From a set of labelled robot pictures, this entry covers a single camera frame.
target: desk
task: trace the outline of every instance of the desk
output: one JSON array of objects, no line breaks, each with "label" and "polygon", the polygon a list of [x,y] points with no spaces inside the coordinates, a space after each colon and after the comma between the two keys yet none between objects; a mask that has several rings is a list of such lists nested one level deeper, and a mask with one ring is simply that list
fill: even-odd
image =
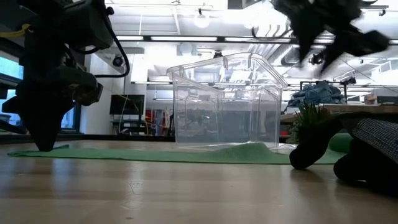
[{"label": "desk", "polygon": [[147,127],[146,127],[146,123],[143,120],[139,120],[139,119],[122,119],[121,121],[116,119],[111,121],[112,123],[112,127],[113,127],[113,134],[119,134],[121,129],[123,130],[124,128],[128,128],[130,130],[130,132],[132,133],[147,133]]},{"label": "desk", "polygon": [[[332,113],[398,113],[398,106],[386,105],[324,105]],[[280,124],[293,124],[295,113],[285,114],[280,117]]]}]

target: wooden table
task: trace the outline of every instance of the wooden table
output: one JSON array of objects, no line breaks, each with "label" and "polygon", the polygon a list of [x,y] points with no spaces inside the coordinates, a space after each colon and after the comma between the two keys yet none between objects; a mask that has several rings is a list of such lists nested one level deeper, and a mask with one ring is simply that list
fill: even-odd
[{"label": "wooden table", "polygon": [[[324,105],[332,113],[352,113],[352,112],[370,112],[370,113],[398,113],[398,106],[382,105]],[[280,117],[281,124],[292,124],[295,121],[295,113],[285,114]]]}]

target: green plant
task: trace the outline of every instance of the green plant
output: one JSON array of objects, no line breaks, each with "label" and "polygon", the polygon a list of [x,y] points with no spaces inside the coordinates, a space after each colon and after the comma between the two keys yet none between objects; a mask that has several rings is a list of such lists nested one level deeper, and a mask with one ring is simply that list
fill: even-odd
[{"label": "green plant", "polygon": [[290,137],[286,140],[289,144],[300,144],[312,133],[313,127],[331,116],[331,113],[324,106],[316,106],[311,103],[303,102],[298,106],[299,113],[296,112],[295,122],[290,132]]}]

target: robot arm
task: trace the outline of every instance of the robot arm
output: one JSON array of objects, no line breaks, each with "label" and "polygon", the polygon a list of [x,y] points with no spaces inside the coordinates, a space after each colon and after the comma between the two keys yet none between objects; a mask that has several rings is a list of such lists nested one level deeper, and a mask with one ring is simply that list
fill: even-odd
[{"label": "robot arm", "polygon": [[293,35],[297,38],[300,63],[311,49],[314,40],[325,30],[335,35],[333,44],[324,51],[324,72],[340,55],[349,53],[360,57],[386,50],[389,38],[376,30],[360,32],[351,25],[361,15],[360,7],[377,2],[361,0],[271,0],[274,9],[290,20]]},{"label": "robot arm", "polygon": [[[2,111],[17,113],[26,129],[0,123],[0,128],[32,136],[40,151],[51,151],[62,118],[76,104],[98,102],[103,86],[97,78],[128,75],[126,53],[109,21],[113,9],[104,0],[18,0],[35,16],[26,23],[25,54],[20,58],[24,79],[16,87],[16,96],[3,103]],[[107,49],[113,42],[119,47],[126,71],[121,75],[93,75],[76,67],[70,49],[92,54]],[[87,46],[93,50],[84,51]]]}]

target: fluorescent light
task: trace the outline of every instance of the fluorescent light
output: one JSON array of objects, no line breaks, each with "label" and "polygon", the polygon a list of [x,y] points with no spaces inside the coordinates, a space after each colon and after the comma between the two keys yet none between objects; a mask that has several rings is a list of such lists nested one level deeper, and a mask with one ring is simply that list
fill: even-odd
[{"label": "fluorescent light", "polygon": [[171,85],[173,82],[131,82],[132,84],[145,84],[145,85]]},{"label": "fluorescent light", "polygon": [[159,101],[173,101],[173,99],[166,99],[166,98],[154,98],[153,100],[159,100]]},{"label": "fluorescent light", "polygon": [[333,42],[333,39],[315,39],[313,44],[332,44]]},{"label": "fluorescent light", "polygon": [[217,37],[151,37],[152,40],[163,41],[163,40],[171,40],[171,41],[217,41]]},{"label": "fluorescent light", "polygon": [[143,36],[117,36],[118,40],[144,40]]},{"label": "fluorescent light", "polygon": [[229,42],[258,42],[257,39],[250,37],[225,37],[225,41]]},{"label": "fluorescent light", "polygon": [[324,45],[312,45],[311,48],[312,49],[326,49],[326,47]]}]

